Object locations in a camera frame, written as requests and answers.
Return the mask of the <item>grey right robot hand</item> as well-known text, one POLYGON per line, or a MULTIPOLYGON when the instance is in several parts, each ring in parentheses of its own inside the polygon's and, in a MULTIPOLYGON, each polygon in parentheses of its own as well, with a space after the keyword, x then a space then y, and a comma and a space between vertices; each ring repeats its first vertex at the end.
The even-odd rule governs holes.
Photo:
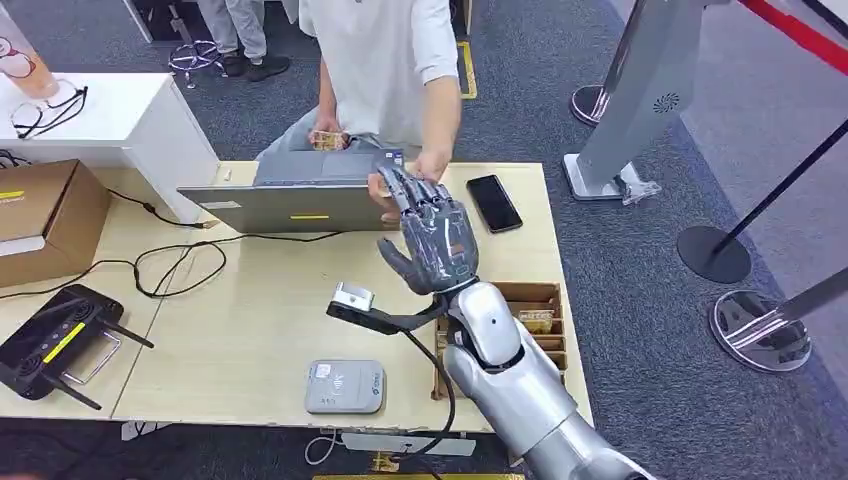
POLYGON ((462 202, 441 183, 418 179, 404 168, 378 172, 398 206, 408 253, 389 239, 377 242, 385 262, 418 295, 448 292, 477 279, 479 252, 462 202))

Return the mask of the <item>person's left hand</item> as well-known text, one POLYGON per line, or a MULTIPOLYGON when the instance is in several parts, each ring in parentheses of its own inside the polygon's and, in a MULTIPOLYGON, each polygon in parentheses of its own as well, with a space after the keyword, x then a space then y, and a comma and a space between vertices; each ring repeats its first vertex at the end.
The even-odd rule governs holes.
MULTIPOLYGON (((440 153, 422 151, 414 161, 406 163, 406 170, 418 179, 439 183, 449 162, 450 158, 440 153)), ((400 210, 383 177, 378 173, 370 174, 367 179, 367 188, 372 200, 384 210, 381 221, 385 225, 397 225, 400 210)))

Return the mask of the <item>person's right hand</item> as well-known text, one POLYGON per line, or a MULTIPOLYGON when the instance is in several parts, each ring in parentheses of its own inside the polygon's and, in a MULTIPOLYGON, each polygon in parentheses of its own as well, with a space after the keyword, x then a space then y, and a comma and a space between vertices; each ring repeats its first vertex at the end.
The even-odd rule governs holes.
POLYGON ((309 133, 309 141, 316 150, 342 150, 349 136, 334 117, 319 116, 309 133))

